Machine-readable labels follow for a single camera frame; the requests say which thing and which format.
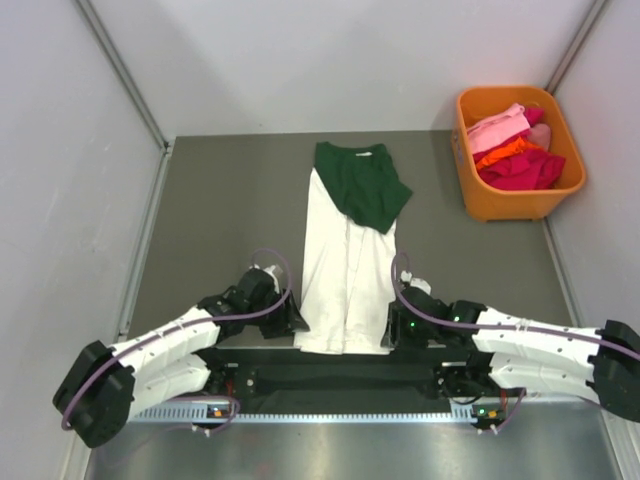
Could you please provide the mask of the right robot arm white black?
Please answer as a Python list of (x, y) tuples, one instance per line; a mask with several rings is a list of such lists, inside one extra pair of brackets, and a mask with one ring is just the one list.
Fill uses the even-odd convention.
[(560, 394), (639, 420), (639, 335), (623, 322), (561, 327), (471, 301), (445, 304), (405, 283), (389, 305), (381, 344), (398, 350), (431, 343), (466, 353), (435, 370), (448, 398)]

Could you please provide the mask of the white and green t shirt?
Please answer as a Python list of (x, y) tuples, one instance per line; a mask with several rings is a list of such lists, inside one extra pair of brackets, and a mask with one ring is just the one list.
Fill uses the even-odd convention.
[(300, 312), (306, 353), (387, 355), (397, 219), (412, 197), (383, 144), (319, 142), (309, 178)]

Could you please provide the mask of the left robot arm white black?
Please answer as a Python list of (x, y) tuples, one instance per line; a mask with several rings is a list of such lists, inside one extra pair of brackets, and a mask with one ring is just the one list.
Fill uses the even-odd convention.
[(253, 266), (237, 284), (161, 327), (110, 346), (85, 346), (53, 397), (63, 430), (97, 448), (136, 415), (167, 400), (230, 396), (229, 369), (210, 352), (219, 342), (247, 326), (266, 339), (310, 330), (278, 274), (276, 265)]

